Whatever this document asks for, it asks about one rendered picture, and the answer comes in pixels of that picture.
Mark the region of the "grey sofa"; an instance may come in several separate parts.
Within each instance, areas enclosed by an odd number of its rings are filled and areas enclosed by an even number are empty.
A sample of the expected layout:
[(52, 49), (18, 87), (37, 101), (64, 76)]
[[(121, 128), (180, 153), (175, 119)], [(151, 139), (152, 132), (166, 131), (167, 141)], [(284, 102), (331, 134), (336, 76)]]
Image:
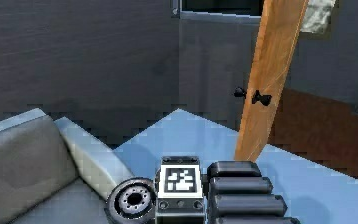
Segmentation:
[(0, 121), (0, 224), (107, 224), (132, 171), (70, 119), (32, 109)]

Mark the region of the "dark window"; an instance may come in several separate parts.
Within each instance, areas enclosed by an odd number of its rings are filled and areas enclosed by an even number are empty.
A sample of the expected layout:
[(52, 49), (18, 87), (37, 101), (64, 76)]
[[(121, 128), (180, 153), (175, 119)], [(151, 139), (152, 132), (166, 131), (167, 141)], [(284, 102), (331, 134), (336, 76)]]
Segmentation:
[(169, 0), (171, 16), (182, 20), (258, 24), (264, 0)]

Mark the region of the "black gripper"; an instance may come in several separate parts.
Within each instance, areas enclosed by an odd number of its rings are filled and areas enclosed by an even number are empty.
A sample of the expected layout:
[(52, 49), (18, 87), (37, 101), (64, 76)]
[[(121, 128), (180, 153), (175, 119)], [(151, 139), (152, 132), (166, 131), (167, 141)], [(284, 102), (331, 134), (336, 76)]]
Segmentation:
[(117, 185), (106, 200), (108, 224), (154, 224), (156, 193), (154, 182), (134, 177)]

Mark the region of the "brown wooden room door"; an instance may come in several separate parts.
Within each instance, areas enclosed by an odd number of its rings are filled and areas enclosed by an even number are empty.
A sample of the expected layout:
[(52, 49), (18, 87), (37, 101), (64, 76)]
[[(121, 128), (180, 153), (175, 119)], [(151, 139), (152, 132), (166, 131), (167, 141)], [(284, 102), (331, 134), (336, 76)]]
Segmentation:
[[(234, 158), (256, 161), (274, 122), (308, 0), (264, 0)], [(253, 104), (256, 90), (271, 103)]]

